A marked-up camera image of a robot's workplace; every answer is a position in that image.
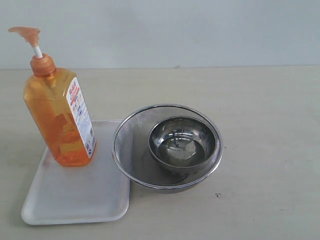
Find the orange dish soap pump bottle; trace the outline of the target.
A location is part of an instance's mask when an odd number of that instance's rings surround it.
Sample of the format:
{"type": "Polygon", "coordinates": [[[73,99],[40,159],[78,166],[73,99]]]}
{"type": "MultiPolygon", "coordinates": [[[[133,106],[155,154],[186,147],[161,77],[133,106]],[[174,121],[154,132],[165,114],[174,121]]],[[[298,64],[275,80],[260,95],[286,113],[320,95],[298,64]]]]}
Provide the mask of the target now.
{"type": "Polygon", "coordinates": [[[20,35],[34,51],[23,99],[53,158],[63,167],[88,164],[96,135],[76,73],[56,67],[40,50],[38,28],[15,26],[8,32],[20,35]]]}

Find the small stainless steel bowl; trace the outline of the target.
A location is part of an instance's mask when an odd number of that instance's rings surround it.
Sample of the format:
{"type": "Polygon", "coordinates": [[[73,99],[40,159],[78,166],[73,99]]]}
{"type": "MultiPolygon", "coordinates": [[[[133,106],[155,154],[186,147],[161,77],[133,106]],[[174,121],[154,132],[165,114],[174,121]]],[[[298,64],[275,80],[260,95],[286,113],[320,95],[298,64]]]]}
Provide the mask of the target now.
{"type": "Polygon", "coordinates": [[[219,149],[217,132],[191,116],[171,116],[158,122],[148,136],[153,159],[164,169],[187,175],[203,170],[219,149]]]}

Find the steel mesh strainer basket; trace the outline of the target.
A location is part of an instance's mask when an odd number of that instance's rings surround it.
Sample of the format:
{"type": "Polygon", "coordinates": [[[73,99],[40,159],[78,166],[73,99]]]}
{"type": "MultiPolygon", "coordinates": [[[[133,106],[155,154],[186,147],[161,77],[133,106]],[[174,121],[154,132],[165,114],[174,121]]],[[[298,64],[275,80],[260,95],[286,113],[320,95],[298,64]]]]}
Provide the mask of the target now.
{"type": "Polygon", "coordinates": [[[220,164],[223,141],[215,124],[201,112],[178,104],[155,104],[144,107],[125,118],[114,133],[112,156],[117,167],[131,181],[162,194],[179,193],[205,180],[220,164]],[[210,124],[218,136],[219,148],[204,169],[179,174],[162,168],[149,151],[149,133],[160,121],[174,116],[194,117],[210,124]]]}

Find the white rectangular plastic tray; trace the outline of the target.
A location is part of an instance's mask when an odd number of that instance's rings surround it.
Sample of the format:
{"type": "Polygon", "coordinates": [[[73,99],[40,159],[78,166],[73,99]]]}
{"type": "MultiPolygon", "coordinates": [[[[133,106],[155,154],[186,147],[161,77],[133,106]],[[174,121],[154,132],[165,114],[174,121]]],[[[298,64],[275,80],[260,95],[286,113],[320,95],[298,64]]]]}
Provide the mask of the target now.
{"type": "Polygon", "coordinates": [[[28,225],[112,222],[125,215],[130,180],[112,156],[113,134],[120,120],[93,123],[97,146],[90,163],[62,167],[45,149],[21,209],[28,225]]]}

